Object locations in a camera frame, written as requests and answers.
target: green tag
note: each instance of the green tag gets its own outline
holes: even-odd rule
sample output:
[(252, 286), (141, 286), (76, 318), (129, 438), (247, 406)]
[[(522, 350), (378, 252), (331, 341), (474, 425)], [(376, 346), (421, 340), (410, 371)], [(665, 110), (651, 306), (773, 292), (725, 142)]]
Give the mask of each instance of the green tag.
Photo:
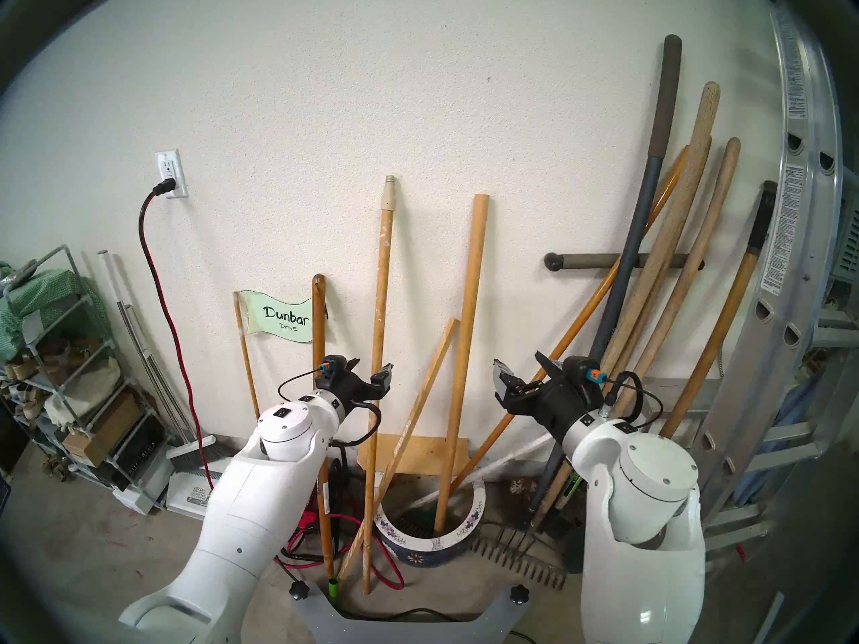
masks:
[(247, 334), (268, 332), (299, 343), (313, 341), (313, 302), (310, 300), (286, 304), (255, 290), (242, 290), (240, 295), (247, 309)]

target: wooden stake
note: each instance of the wooden stake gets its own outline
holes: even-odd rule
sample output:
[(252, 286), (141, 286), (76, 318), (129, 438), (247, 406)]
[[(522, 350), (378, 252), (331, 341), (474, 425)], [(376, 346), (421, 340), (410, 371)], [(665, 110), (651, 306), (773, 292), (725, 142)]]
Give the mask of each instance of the wooden stake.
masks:
[(436, 505), (436, 536), (442, 535), (444, 520), (448, 513), (450, 481), (454, 472), (456, 440), (460, 437), (462, 403), (466, 396), (468, 359), (471, 354), (471, 333), (474, 332), (474, 313), (477, 311), (477, 287), (480, 285), (480, 266), (483, 263), (483, 248), (486, 238), (486, 216), (489, 214), (489, 196), (478, 193), (474, 196), (474, 211), (471, 215), (471, 239), (468, 242), (468, 264), (466, 282), (462, 294), (460, 338), (456, 343), (456, 367), (454, 388), (450, 397), (448, 417), (447, 453), (439, 475), (438, 503)]
[(713, 366), (715, 357), (719, 354), (719, 346), (725, 340), (727, 331), (731, 329), (731, 323), (734, 322), (734, 316), (737, 315), (737, 309), (740, 308), (743, 294), (745, 294), (749, 281), (752, 279), (752, 274), (754, 274), (755, 265), (758, 264), (760, 250), (764, 246), (766, 232), (770, 227), (770, 219), (776, 206), (776, 191), (777, 186), (775, 182), (769, 180), (764, 182), (764, 192), (761, 194), (758, 213), (752, 225), (752, 232), (749, 234), (746, 253), (743, 254), (740, 268), (734, 277), (731, 290), (727, 293), (727, 299), (725, 299), (725, 304), (721, 308), (719, 318), (715, 321), (715, 327), (710, 334), (710, 339), (707, 340), (707, 345), (704, 346), (704, 352), (698, 358), (698, 364), (695, 365), (692, 376), (686, 381), (686, 387), (683, 388), (677, 399), (677, 403), (674, 405), (670, 416), (665, 422), (665, 426), (659, 432), (659, 435), (663, 438), (671, 438), (674, 432), (677, 431), (677, 428), (683, 421), (683, 416), (689, 410), (692, 400), (698, 394), (698, 389), (707, 377), (707, 372)]
[(245, 341), (245, 324), (241, 319), (241, 305), (239, 304), (239, 291), (233, 291), (233, 306), (235, 307), (235, 325), (239, 328), (239, 340), (241, 341), (241, 355), (245, 358), (245, 373), (247, 374), (247, 387), (251, 391), (253, 401), (253, 413), (259, 420), (259, 403), (257, 402), (257, 389), (253, 386), (253, 374), (251, 373), (251, 359), (247, 356), (247, 342)]
[[(658, 198), (656, 198), (653, 206), (653, 210), (650, 210), (650, 218), (648, 219), (647, 228), (650, 230), (650, 227), (653, 226), (656, 218), (659, 216), (659, 213), (662, 212), (662, 208), (665, 207), (665, 203), (668, 201), (668, 197), (671, 196), (671, 192), (674, 191), (674, 188), (677, 185), (677, 180), (680, 177), (680, 171), (683, 169), (684, 161), (686, 159), (686, 149), (683, 148), (683, 151), (680, 152), (680, 155), (677, 157), (677, 161), (674, 162), (674, 165), (671, 169), (671, 173), (668, 174), (667, 179), (663, 182), (662, 188), (659, 192)], [(584, 327), (585, 323), (588, 322), (588, 319), (591, 317), (591, 314), (594, 313), (596, 308), (602, 302), (602, 299), (608, 293), (609, 288), (612, 288), (612, 283), (614, 283), (614, 277), (618, 273), (618, 263), (616, 262), (614, 266), (608, 270), (608, 274), (603, 278), (597, 290), (595, 290), (594, 294), (590, 297), (590, 300), (585, 304), (584, 308), (581, 310), (578, 316), (576, 316), (572, 325), (566, 331), (566, 333), (561, 337), (561, 340), (555, 346), (555, 350), (552, 350), (552, 353), (549, 354), (549, 357), (552, 360), (557, 360), (563, 355), (563, 351), (569, 348), (569, 345), (575, 339), (575, 336), (579, 333), (579, 331)], [(537, 374), (534, 374), (534, 377), (531, 380), (542, 380), (546, 377), (546, 372), (543, 371), (542, 368), (538, 370)], [(483, 442), (483, 445), (475, 452), (474, 456), (468, 460), (468, 463), (465, 467), (460, 471), (459, 475), (457, 475), (453, 484), (450, 485), (450, 490), (456, 491), (457, 487), (462, 484), (462, 481), (466, 479), (469, 473), (474, 470), (474, 467), (477, 463), (489, 452), (490, 448), (495, 445), (495, 441), (498, 440), (498, 437), (504, 433), (504, 430), (512, 423), (514, 416), (511, 414), (506, 414), (501, 421), (492, 429), (489, 436), (486, 437), (486, 440)]]
[[(385, 314), (388, 310), (388, 273), (391, 269), (391, 237), (393, 236), (393, 212), (397, 209), (395, 196), (396, 178), (388, 175), (385, 178), (385, 189), (382, 191), (382, 227), (379, 230), (379, 261), (376, 265), (376, 304), (373, 315), (373, 357), (370, 362), (370, 374), (375, 374), (382, 368), (382, 352), (385, 347)], [(375, 424), (374, 416), (371, 414), (369, 428)], [(375, 456), (379, 439), (376, 434), (369, 438), (369, 451), (367, 459), (367, 475), (364, 483), (364, 520), (372, 521), (375, 510), (374, 482), (375, 482)], [(364, 593), (370, 593), (370, 543), (373, 542), (373, 526), (364, 529), (363, 536), (363, 586)]]
[[(313, 368), (322, 364), (325, 358), (325, 275), (313, 277), (310, 286), (310, 296), (313, 300)], [(319, 537), (322, 540), (322, 560), (325, 563), (325, 576), (329, 581), (334, 579), (334, 546), (331, 537), (331, 510), (328, 501), (328, 456), (326, 455), (319, 468), (319, 479), (316, 481), (317, 505), (319, 507)]]
[[(704, 175), (704, 168), (707, 165), (707, 157), (710, 155), (710, 144), (712, 143), (712, 138), (708, 139), (707, 147), (704, 149), (704, 158), (700, 162), (700, 166), (698, 167), (698, 175), (696, 176), (696, 184), (695, 190), (692, 192), (692, 197), (695, 198), (695, 194), (698, 193), (698, 187), (701, 184), (701, 177)], [(686, 213), (683, 216), (683, 223), (679, 227), (679, 231), (676, 235), (676, 239), (679, 240), (680, 236), (683, 233), (683, 228), (686, 225), (686, 219), (689, 218), (689, 210), (692, 208), (691, 205), (686, 207)], [(665, 283), (665, 279), (668, 275), (668, 267), (671, 264), (671, 259), (667, 258), (662, 263), (662, 267), (659, 269), (659, 274), (656, 276), (656, 281), (653, 284), (653, 288), (650, 290), (650, 294), (647, 297), (646, 302), (644, 302), (644, 306), (642, 307), (641, 313), (638, 314), (638, 318), (636, 319), (635, 325), (632, 326), (632, 333), (629, 335), (629, 338), (626, 340), (626, 346), (621, 351), (618, 360), (614, 363), (614, 367), (612, 368), (609, 377), (614, 380), (618, 377), (621, 371), (626, 369), (626, 365), (629, 364), (629, 359), (632, 358), (632, 353), (635, 351), (636, 346), (638, 346), (638, 341), (641, 339), (644, 331), (647, 329), (647, 326), (650, 323), (650, 317), (653, 316), (656, 307), (659, 306), (659, 300), (662, 294), (662, 286)], [(608, 392), (611, 389), (611, 385), (606, 383), (605, 392)], [(624, 392), (630, 391), (629, 388), (624, 388)]]
[[(721, 167), (719, 167), (719, 176), (715, 181), (713, 189), (713, 198), (710, 200), (710, 207), (707, 208), (707, 215), (704, 217), (704, 222), (701, 224), (701, 229), (698, 230), (698, 236), (695, 238), (695, 244), (689, 251), (689, 257), (686, 259), (686, 265), (671, 291), (671, 297), (668, 298), (668, 303), (662, 311), (662, 316), (659, 318), (659, 323), (650, 335), (644, 351), (636, 362), (633, 371), (644, 378), (647, 375), (650, 367), (653, 365), (656, 355), (659, 353), (665, 338), (671, 331), (680, 308), (686, 300), (686, 295), (689, 293), (692, 284), (695, 281), (695, 276), (698, 274), (698, 264), (704, 260), (704, 255), (707, 253), (707, 245), (710, 244), (710, 238), (715, 232), (715, 226), (719, 221), (721, 207), (727, 198), (727, 192), (731, 188), (731, 181), (734, 179), (734, 170), (737, 167), (737, 161), (740, 159), (740, 141), (737, 138), (731, 138), (725, 146), (725, 154), (721, 159)], [(615, 411), (624, 414), (632, 399), (635, 398), (634, 391), (624, 388), (618, 397), (618, 403), (615, 405)]]
[[(429, 361), (429, 369), (427, 369), (427, 373), (423, 377), (423, 384), (421, 385), (420, 390), (417, 391), (415, 403), (411, 406), (411, 412), (409, 413), (408, 419), (405, 421), (403, 432), (399, 435), (399, 440), (397, 441), (396, 447), (393, 448), (393, 455), (391, 457), (391, 461), (388, 464), (388, 468), (385, 469), (385, 475), (382, 476), (382, 481), (379, 483), (379, 488), (376, 489), (375, 501), (373, 503), (374, 516), (375, 513), (379, 511), (379, 506), (382, 504), (382, 500), (385, 498), (385, 494), (388, 492), (388, 487), (391, 486), (391, 481), (393, 480), (393, 476), (396, 474), (397, 467), (399, 466), (399, 460), (403, 459), (403, 455), (405, 454), (405, 447), (411, 439), (411, 433), (415, 430), (415, 425), (417, 425), (417, 419), (420, 417), (421, 412), (423, 411), (423, 405), (427, 403), (427, 397), (430, 395), (430, 390), (432, 390), (432, 386), (436, 382), (436, 376), (438, 375), (439, 369), (442, 368), (444, 356), (448, 353), (448, 347), (450, 346), (450, 342), (454, 338), (454, 333), (456, 333), (459, 327), (460, 321), (458, 321), (457, 319), (448, 320), (448, 324), (444, 328), (444, 333), (442, 334), (442, 340), (440, 340), (439, 344), (436, 346), (436, 352), (433, 354), (432, 359)], [(365, 517), (364, 521), (361, 522), (361, 528), (355, 535), (356, 540), (362, 539), (364, 529), (367, 526), (372, 529), (373, 520), (368, 520)], [(344, 579), (349, 573), (349, 567), (352, 564), (352, 560), (357, 555), (356, 552), (357, 545), (353, 544), (353, 546), (349, 548), (349, 552), (346, 554), (343, 563), (340, 564), (338, 581)]]
[(647, 302), (663, 263), (666, 259), (670, 259), (677, 247), (683, 224), (686, 223), (686, 215), (689, 213), (695, 190), (698, 187), (698, 169), (700, 169), (701, 161), (707, 151), (707, 143), (710, 141), (710, 132), (713, 129), (715, 111), (718, 106), (719, 86), (716, 83), (707, 83), (704, 85), (701, 101), (698, 103), (698, 115), (695, 118), (692, 139), (689, 142), (688, 161), (680, 174), (677, 195), (674, 197), (674, 202), (671, 203), (671, 210), (669, 210), (666, 220), (660, 228), (653, 249), (650, 250), (647, 264), (645, 264), (641, 274), (638, 275), (635, 290), (624, 304), (620, 321), (618, 321), (612, 341), (609, 343), (600, 364), (602, 370), (608, 374), (614, 370), (614, 365), (629, 340), (632, 328), (638, 320), (644, 303)]

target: cardboard box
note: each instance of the cardboard box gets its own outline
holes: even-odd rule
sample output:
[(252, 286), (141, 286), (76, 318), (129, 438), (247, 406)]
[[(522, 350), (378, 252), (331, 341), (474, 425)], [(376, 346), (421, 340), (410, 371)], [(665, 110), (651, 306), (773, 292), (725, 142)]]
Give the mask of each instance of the cardboard box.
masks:
[(101, 414), (93, 425), (92, 438), (81, 432), (72, 432), (65, 437), (63, 445), (77, 459), (88, 466), (96, 467), (113, 446), (140, 417), (140, 406), (132, 390), (122, 391)]

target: textured wall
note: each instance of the textured wall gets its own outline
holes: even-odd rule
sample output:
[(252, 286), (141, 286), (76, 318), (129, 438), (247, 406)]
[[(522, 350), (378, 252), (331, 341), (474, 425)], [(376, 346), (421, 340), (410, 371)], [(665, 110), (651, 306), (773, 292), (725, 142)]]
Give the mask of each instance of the textured wall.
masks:
[[(385, 358), (395, 370), (384, 427), (395, 431), (460, 311), (471, 198), (489, 193), (462, 423), (480, 442), (501, 416), (492, 358), (530, 377), (534, 350), (553, 347), (602, 275), (549, 273), (543, 254), (623, 245), (669, 33), (684, 43), (669, 158), (689, 138), (708, 80), (722, 92), (708, 197), (721, 147), (731, 136), (743, 143), (707, 268), (654, 369), (689, 374), (758, 184), (777, 173), (780, 89), (762, 0), (109, 0), (3, 97), (0, 259), (20, 264), (67, 242), (104, 288), (95, 254), (116, 253), (178, 377), (136, 227), (157, 181), (155, 152), (179, 148), (191, 197), (153, 202), (149, 245), (204, 426), (247, 435), (230, 291), (299, 302), (313, 274), (326, 274), (329, 350), (361, 357), (367, 377), (379, 198), (393, 173)], [(703, 215), (697, 204), (691, 225)], [(576, 350), (587, 352), (594, 329), (595, 320)], [(272, 405), (276, 384), (309, 367), (310, 346), (249, 344), (260, 403)], [(450, 362), (420, 434), (444, 434)], [(353, 417), (342, 436), (363, 428), (365, 416)], [(494, 454), (538, 432), (517, 420)]]

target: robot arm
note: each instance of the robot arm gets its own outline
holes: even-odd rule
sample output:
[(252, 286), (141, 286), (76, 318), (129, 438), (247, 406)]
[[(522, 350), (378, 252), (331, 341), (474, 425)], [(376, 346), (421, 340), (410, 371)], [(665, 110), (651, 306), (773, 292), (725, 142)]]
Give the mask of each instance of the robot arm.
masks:
[(355, 402), (388, 393), (392, 365), (364, 383), (357, 360), (327, 356), (316, 390), (259, 418), (212, 492), (197, 547), (180, 575), (119, 620), (159, 641), (241, 641), (259, 577), (296, 529), (326, 450)]
[(526, 384), (496, 361), (496, 398), (530, 415), (588, 483), (582, 622), (588, 642), (684, 643), (704, 601), (698, 468), (686, 450), (612, 418), (599, 365), (537, 359), (551, 379)]

